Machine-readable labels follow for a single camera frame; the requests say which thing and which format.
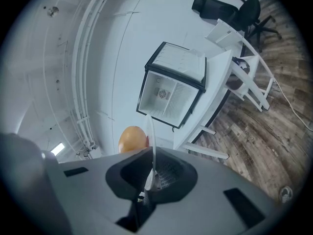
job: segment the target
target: ceiling light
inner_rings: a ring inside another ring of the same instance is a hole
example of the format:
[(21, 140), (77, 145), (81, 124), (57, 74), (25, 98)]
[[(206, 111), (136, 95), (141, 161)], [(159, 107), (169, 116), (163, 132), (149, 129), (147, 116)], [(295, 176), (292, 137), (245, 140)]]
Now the ceiling light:
[(54, 155), (57, 155), (60, 151), (62, 151), (65, 148), (65, 146), (62, 143), (59, 143), (57, 147), (55, 147), (51, 152)]

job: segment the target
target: black edge trim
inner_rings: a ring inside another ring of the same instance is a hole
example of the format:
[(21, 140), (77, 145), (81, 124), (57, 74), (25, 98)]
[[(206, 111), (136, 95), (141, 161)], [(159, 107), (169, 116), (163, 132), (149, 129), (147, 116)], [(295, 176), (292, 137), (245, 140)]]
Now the black edge trim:
[(64, 174), (67, 176), (67, 177), (71, 177), (71, 176), (74, 176), (74, 175), (77, 175), (77, 174), (81, 174), (81, 173), (84, 173), (88, 171), (87, 168), (85, 167), (79, 167), (79, 168), (75, 168), (75, 169), (72, 169), (72, 170), (65, 170), (64, 171)]
[[(139, 94), (139, 99), (138, 99), (138, 103), (137, 103), (137, 108), (136, 108), (136, 111), (137, 111), (138, 113), (143, 114), (143, 115), (146, 115), (146, 113), (140, 111), (140, 110), (139, 110), (139, 106), (140, 106), (140, 102), (141, 102), (141, 97), (142, 97), (143, 89), (144, 89), (144, 86), (145, 86), (145, 83), (146, 83), (146, 80), (147, 80), (148, 72), (149, 72), (149, 70), (146, 70), (145, 76), (144, 76), (144, 78), (143, 78), (143, 82), (142, 82), (141, 90), (140, 90), (140, 94)], [(155, 117), (153, 117), (153, 116), (151, 116), (151, 117), (152, 117), (153, 119), (155, 119), (156, 121), (159, 121), (159, 122), (161, 122), (161, 123), (165, 123), (165, 124), (167, 124), (167, 125), (169, 125), (169, 126), (172, 126), (172, 127), (174, 127), (174, 128), (180, 129), (180, 127), (181, 127), (183, 124), (185, 124), (185, 122), (187, 121), (187, 119), (188, 119), (188, 117), (190, 116), (190, 114), (192, 114), (192, 110), (193, 110), (193, 108), (196, 106), (196, 104), (197, 104), (197, 102), (198, 102), (198, 100), (199, 100), (201, 94), (202, 94), (202, 91), (199, 90), (198, 93), (197, 93), (197, 95), (196, 95), (196, 97), (195, 97), (195, 99), (194, 99), (194, 101), (193, 101), (192, 104), (190, 105), (189, 110), (186, 112), (186, 115), (184, 116), (184, 118), (183, 118), (182, 121), (180, 122), (179, 126), (172, 125), (172, 124), (170, 124), (170, 123), (168, 123), (168, 122), (162, 121), (162, 120), (160, 120), (160, 119), (158, 119), (158, 118), (155, 118)]]
[(248, 229), (265, 219), (265, 216), (239, 189), (233, 188), (223, 193)]
[[(187, 161), (175, 157), (160, 147), (157, 147), (156, 149), (156, 156), (159, 158), (166, 156), (180, 165), (183, 170), (179, 179), (171, 187), (164, 188), (162, 191), (151, 191), (149, 193), (151, 200), (153, 200), (156, 204), (180, 201), (186, 196), (186, 192), (190, 192), (196, 185), (198, 180), (196, 169)], [(140, 160), (142, 163), (144, 162), (145, 166), (147, 166), (142, 170), (142, 173), (143, 175), (148, 176), (152, 168), (152, 164), (149, 162), (152, 162), (153, 160), (151, 147), (148, 147), (139, 153), (112, 165), (106, 172), (106, 182), (117, 197), (137, 201), (138, 195), (142, 189), (127, 182), (122, 176), (122, 170), (131, 165), (134, 161)]]
[(149, 59), (149, 61), (146, 63), (145, 65), (145, 70), (150, 70), (150, 71), (154, 71), (160, 74), (163, 74), (165, 76), (171, 77), (173, 79), (176, 79), (178, 81), (181, 81), (185, 84), (188, 84), (192, 87), (197, 88), (198, 90), (201, 90), (203, 93), (205, 93), (205, 83), (206, 83), (206, 62), (205, 62), (205, 68), (204, 68), (204, 78), (201, 82), (195, 81), (190, 77), (184, 76), (179, 72), (173, 71), (173, 70), (168, 70), (167, 68), (164, 68), (160, 65), (153, 65), (152, 62), (155, 60), (155, 58), (157, 57), (157, 55), (159, 54), (159, 52), (163, 49), (163, 47), (166, 44), (170, 44), (170, 45), (174, 45), (172, 43), (168, 43), (168, 42), (163, 42), (157, 49), (156, 51), (153, 53), (152, 57)]

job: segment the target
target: white cable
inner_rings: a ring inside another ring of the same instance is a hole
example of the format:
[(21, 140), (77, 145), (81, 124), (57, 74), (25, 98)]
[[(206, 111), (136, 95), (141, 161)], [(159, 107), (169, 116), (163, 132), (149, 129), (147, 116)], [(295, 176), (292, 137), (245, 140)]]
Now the white cable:
[(313, 131), (313, 130), (310, 129), (310, 128), (308, 127), (308, 125), (301, 119), (301, 117), (299, 117), (299, 115), (294, 111), (294, 109), (293, 109), (291, 103), (289, 102), (289, 100), (288, 100), (288, 98), (285, 96), (285, 94), (283, 93), (283, 90), (282, 90), (282, 88), (280, 87), (280, 85), (279, 85), (279, 83), (277, 82), (276, 79), (275, 79), (275, 82), (276, 82), (276, 84), (278, 85), (280, 91), (282, 92), (284, 98), (287, 100), (288, 104), (290, 105), (290, 108), (292, 109), (293, 113), (297, 116), (298, 119), (300, 119), (300, 121), (304, 124), (304, 126), (305, 126), (309, 131)]
[(71, 149), (73, 151), (75, 151), (75, 149), (73, 148), (73, 146), (70, 144), (70, 142), (67, 140), (62, 128), (60, 127), (60, 124), (57, 120), (57, 117), (55, 116), (55, 113), (53, 111), (53, 108), (52, 108), (52, 104), (51, 104), (51, 101), (50, 101), (50, 97), (49, 97), (49, 94), (48, 94), (48, 89), (47, 89), (47, 83), (46, 83), (46, 80), (45, 80), (45, 45), (46, 45), (46, 42), (47, 42), (47, 35), (48, 35), (48, 31), (49, 31), (49, 27), (47, 28), (47, 31), (45, 32), (45, 41), (44, 41), (44, 50), (43, 50), (43, 76), (44, 76), (44, 84), (45, 84), (45, 93), (47, 94), (47, 99), (48, 99), (48, 102), (49, 102), (49, 105), (50, 105), (50, 109), (52, 111), (52, 114), (54, 116), (54, 119), (55, 119), (55, 122), (57, 123), (64, 139), (66, 140), (66, 142), (69, 144), (69, 146), (71, 147)]

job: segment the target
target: orange balloon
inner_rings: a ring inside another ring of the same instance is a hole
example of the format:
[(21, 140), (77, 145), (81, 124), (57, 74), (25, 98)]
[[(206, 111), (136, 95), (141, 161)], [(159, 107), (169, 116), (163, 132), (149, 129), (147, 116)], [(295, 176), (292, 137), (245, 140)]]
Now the orange balloon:
[(138, 126), (127, 127), (118, 142), (120, 153), (144, 149), (147, 147), (147, 137), (144, 131)]

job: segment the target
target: fan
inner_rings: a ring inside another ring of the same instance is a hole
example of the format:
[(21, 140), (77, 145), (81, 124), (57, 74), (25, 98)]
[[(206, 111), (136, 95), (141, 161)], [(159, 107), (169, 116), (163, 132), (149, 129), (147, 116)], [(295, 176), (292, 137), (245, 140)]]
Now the fan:
[(160, 91), (158, 92), (158, 96), (159, 96), (160, 98), (165, 98), (165, 97), (167, 96), (166, 90), (160, 90)]

